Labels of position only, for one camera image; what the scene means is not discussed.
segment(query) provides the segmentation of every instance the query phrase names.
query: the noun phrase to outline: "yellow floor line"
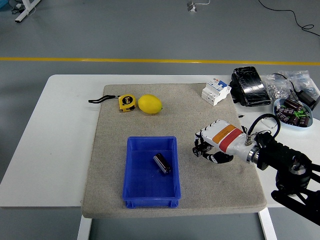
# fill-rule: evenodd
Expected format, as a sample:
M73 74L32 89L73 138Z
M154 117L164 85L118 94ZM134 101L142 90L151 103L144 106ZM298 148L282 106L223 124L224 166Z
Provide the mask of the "yellow floor line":
M251 61L251 60L147 59L147 58L0 57L0 61L176 63L176 64L247 64L247 65L320 66L320 62L316 62L316 61Z

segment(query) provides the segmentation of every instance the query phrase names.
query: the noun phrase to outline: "white table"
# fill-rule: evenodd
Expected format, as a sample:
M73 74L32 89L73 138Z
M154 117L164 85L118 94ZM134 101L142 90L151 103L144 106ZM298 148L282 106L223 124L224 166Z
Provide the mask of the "white table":
M206 83L229 75L53 75L45 85L0 184L0 207L80 207L84 194L100 105L88 103L102 96L108 84ZM270 106L236 105L247 128ZM263 124L257 130L265 130ZM277 141L305 153L320 164L315 151L320 122L305 131L282 128ZM268 207L281 207L270 193L276 190L276 170L257 170ZM310 184L310 189L317 186Z

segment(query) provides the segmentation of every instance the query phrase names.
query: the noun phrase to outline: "black pouch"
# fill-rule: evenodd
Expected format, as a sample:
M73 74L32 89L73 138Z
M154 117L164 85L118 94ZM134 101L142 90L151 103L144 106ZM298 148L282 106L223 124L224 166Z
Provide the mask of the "black pouch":
M239 67L231 75L231 95L234 103L255 107L271 104L261 78L253 66Z

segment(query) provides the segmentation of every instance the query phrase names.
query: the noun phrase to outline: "plastic bag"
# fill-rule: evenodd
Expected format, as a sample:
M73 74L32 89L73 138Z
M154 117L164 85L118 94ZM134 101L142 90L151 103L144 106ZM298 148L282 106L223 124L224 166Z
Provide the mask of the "plastic bag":
M290 89L293 90L291 83L281 75L269 74L262 76L261 80L264 87L274 103L277 99L292 99Z
M309 76L309 71L279 71L290 81L297 92L304 91L314 100L320 95L320 91Z

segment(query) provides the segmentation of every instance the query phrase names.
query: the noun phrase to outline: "red stripe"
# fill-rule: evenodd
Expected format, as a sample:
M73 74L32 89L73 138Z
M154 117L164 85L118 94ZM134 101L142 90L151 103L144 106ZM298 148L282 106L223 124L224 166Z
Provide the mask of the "red stripe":
M242 131L238 128L235 128L228 136L225 137L225 139L222 140L222 142L219 145L219 148L223 151L227 151L227 147L230 145L230 143L233 142L240 134L242 134Z

